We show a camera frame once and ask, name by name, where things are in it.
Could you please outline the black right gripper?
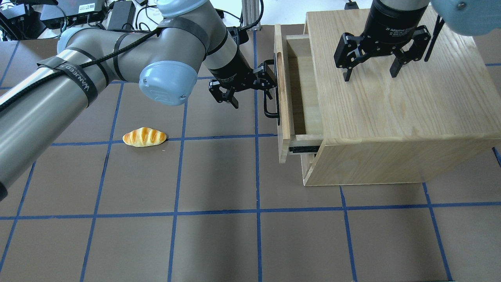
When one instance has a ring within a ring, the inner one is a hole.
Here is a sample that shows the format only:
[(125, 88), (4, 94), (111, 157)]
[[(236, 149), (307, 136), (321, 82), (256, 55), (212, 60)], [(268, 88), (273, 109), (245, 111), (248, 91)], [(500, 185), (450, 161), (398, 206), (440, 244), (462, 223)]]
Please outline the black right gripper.
[[(346, 69), (344, 81), (350, 80), (358, 47), (365, 53), (394, 52), (393, 78), (407, 63), (422, 59), (431, 39), (427, 27), (418, 25), (426, 9), (426, 0), (374, 0), (362, 34), (343, 33), (333, 55), (336, 67)], [(400, 49), (411, 40), (409, 50)]]

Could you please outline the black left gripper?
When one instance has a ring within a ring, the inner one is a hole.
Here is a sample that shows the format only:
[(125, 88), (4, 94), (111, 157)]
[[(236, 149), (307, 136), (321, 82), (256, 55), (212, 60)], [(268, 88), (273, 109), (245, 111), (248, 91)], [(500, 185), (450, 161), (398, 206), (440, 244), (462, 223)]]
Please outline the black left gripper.
[(238, 100), (234, 97), (236, 91), (251, 89), (252, 86), (254, 90), (263, 90), (269, 99), (273, 99), (270, 90), (277, 87), (274, 65), (275, 60), (265, 60), (253, 70), (242, 52), (238, 51), (225, 66), (208, 68), (215, 77), (209, 80), (208, 91), (216, 102), (229, 103), (235, 109), (239, 108)]

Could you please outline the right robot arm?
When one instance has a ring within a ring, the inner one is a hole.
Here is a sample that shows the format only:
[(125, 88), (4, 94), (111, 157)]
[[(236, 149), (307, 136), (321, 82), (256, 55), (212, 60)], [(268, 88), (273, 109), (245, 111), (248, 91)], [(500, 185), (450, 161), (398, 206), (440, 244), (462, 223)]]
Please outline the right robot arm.
[(456, 34), (480, 36), (501, 26), (499, 0), (374, 0), (363, 32), (343, 33), (333, 55), (349, 81), (353, 69), (370, 58), (395, 59), (395, 78), (411, 61), (427, 62), (436, 40), (447, 25)]

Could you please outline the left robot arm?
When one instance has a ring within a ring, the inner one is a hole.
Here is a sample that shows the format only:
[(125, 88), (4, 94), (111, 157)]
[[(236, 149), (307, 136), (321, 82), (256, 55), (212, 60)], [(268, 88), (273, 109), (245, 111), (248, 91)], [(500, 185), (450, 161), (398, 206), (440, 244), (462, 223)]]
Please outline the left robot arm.
[(209, 92), (238, 107), (234, 94), (262, 90), (271, 98), (277, 76), (266, 60), (252, 69), (208, 0), (159, 0), (163, 16), (150, 32), (71, 27), (57, 55), (1, 96), (1, 198), (22, 173), (113, 80), (137, 83), (148, 98), (170, 106), (188, 101), (204, 65)]

